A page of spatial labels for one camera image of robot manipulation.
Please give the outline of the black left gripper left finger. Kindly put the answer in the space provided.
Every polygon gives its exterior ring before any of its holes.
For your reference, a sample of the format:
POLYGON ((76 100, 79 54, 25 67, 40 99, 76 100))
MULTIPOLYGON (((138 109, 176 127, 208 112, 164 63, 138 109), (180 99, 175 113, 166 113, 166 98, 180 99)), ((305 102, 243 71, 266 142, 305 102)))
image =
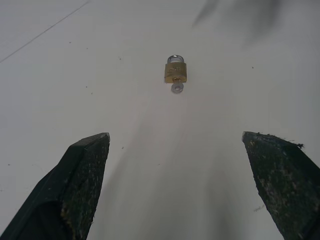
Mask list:
POLYGON ((85 240, 97 209, 110 147, 107 132, 69 146, 34 187, 0 238, 85 240))

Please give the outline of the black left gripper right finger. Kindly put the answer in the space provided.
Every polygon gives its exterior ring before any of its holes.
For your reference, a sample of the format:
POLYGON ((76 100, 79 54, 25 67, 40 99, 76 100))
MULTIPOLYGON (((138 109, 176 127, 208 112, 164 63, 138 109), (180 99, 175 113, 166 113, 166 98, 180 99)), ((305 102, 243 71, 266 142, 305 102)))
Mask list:
POLYGON ((295 144, 274 135, 242 134, 259 196, 285 240, 320 238, 320 169, 295 144))

